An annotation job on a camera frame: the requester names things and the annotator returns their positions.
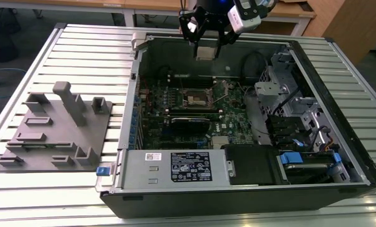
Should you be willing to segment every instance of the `black cable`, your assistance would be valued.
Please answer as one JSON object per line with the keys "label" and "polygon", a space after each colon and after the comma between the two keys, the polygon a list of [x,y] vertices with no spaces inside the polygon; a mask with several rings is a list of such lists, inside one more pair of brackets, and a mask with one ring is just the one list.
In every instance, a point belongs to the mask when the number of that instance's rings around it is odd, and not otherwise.
{"label": "black cable", "polygon": [[273,0],[272,6],[268,7],[268,12],[271,12],[280,0]]}
{"label": "black cable", "polygon": [[315,147],[315,142],[317,140],[317,136],[319,136],[319,133],[320,131],[324,129],[324,128],[328,128],[325,125],[321,125],[316,131],[316,134],[313,136],[313,140],[312,140],[312,143],[309,144],[309,152],[313,151],[313,147]]}
{"label": "black cable", "polygon": [[265,132],[263,132],[261,130],[259,130],[259,129],[256,129],[256,128],[255,128],[255,130],[257,130],[259,133],[263,133],[263,134],[265,134],[265,135],[268,135],[268,136],[271,135],[269,133],[265,133]]}
{"label": "black cable", "polygon": [[295,97],[299,91],[300,91],[300,87],[296,88],[296,90],[289,94],[287,99],[277,105],[277,107],[275,108],[272,112],[272,115],[275,115],[276,111],[291,101],[291,99]]}
{"label": "black cable", "polygon": [[164,21],[163,21],[163,24],[166,23],[166,21],[167,21],[168,17],[170,17],[170,16],[167,16],[167,17],[166,17],[166,19],[164,19]]}
{"label": "black cable", "polygon": [[265,68],[268,67],[268,60],[267,60],[267,57],[264,56],[264,54],[263,54],[260,51],[253,50],[253,51],[252,51],[251,53],[248,53],[248,54],[243,57],[243,59],[241,59],[241,65],[240,65],[240,68],[241,68],[240,78],[241,78],[241,80],[244,80],[244,79],[247,78],[247,76],[245,76],[245,64],[247,64],[248,59],[249,59],[249,57],[251,57],[252,55],[260,56],[260,57],[263,58],[264,62],[265,62]]}

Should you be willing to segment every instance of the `warning label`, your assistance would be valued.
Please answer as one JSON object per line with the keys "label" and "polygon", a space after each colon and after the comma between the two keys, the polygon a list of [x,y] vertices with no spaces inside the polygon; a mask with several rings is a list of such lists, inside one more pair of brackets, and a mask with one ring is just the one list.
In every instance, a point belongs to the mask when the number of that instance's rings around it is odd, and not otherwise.
{"label": "warning label", "polygon": [[171,180],[174,182],[212,181],[209,153],[171,153]]}

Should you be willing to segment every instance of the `blue latch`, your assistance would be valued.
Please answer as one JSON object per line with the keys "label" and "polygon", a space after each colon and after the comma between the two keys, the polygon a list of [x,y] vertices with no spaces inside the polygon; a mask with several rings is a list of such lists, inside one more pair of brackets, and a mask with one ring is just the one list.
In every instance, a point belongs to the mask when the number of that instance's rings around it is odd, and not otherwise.
{"label": "blue latch", "polygon": [[293,139],[293,141],[297,144],[297,146],[304,147],[304,143],[303,142],[300,142],[299,140],[295,140],[295,139]]}
{"label": "blue latch", "polygon": [[341,162],[341,156],[339,153],[333,153],[333,159],[336,163]]}
{"label": "blue latch", "polygon": [[98,167],[95,174],[98,176],[110,176],[111,167]]}
{"label": "blue latch", "polygon": [[303,158],[299,152],[287,152],[281,157],[281,163],[283,164],[295,164],[295,163],[303,163]]}

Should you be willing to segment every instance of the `aluminum extrusion table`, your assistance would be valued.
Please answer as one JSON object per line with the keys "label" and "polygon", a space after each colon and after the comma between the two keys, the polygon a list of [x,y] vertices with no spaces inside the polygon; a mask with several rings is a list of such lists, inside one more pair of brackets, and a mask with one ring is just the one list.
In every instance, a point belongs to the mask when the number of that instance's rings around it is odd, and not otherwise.
{"label": "aluminum extrusion table", "polygon": [[[115,26],[58,26],[0,114],[0,155],[27,107],[30,92],[48,92],[56,81],[72,83],[84,100],[104,96],[112,101],[102,165],[114,162],[131,72],[131,39],[136,31],[178,33],[171,29]],[[245,34],[243,37],[285,38]],[[297,38],[325,85],[376,163],[376,93],[335,43],[323,38]],[[0,173],[0,226],[196,225],[245,226],[260,223],[288,227],[376,226],[376,194],[348,199],[316,210],[187,218],[119,219],[95,190],[95,173]],[[111,185],[111,177],[102,179]]]}

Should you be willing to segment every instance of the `table leg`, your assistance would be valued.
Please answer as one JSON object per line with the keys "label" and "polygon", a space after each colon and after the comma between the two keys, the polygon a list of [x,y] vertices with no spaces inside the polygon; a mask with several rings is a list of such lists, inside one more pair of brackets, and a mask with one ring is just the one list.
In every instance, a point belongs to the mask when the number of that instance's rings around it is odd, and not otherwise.
{"label": "table leg", "polygon": [[136,15],[132,9],[124,9],[124,18],[127,27],[136,27]]}
{"label": "table leg", "polygon": [[303,36],[305,28],[308,26],[311,18],[301,18],[299,23],[295,26],[291,36]]}
{"label": "table leg", "polygon": [[43,10],[34,9],[32,11],[34,11],[35,17],[36,17],[38,19],[43,18]]}

